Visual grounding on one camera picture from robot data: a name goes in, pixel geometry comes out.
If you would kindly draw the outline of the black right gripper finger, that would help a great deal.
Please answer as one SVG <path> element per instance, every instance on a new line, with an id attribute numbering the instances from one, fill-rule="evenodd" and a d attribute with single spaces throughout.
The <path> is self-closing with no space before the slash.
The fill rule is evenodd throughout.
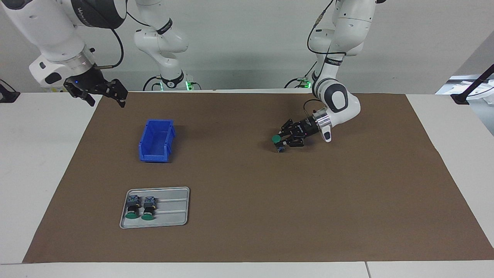
<path id="1" fill-rule="evenodd" d="M 85 91 L 79 91 L 75 93 L 76 98 L 80 98 L 81 100 L 84 100 L 89 106 L 93 107 L 95 105 L 95 100 L 94 98 Z"/>
<path id="2" fill-rule="evenodd" d="M 126 105 L 128 91 L 118 79 L 113 79 L 107 83 L 107 97 L 116 100 L 121 108 Z"/>

